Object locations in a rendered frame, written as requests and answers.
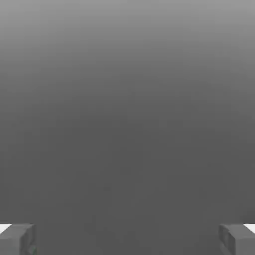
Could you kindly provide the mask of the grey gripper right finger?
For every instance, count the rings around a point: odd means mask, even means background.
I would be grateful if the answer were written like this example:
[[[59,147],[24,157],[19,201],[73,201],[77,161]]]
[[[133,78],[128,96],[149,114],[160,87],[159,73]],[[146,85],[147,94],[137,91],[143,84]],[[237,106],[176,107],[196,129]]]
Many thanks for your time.
[[[220,224],[222,255],[255,255],[255,224]]]

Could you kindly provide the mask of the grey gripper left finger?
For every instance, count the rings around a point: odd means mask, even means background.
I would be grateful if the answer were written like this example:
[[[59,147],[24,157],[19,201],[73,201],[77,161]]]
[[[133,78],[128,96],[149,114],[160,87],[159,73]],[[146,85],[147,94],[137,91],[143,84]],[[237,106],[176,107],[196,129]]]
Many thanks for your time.
[[[35,224],[0,224],[0,255],[37,255]]]

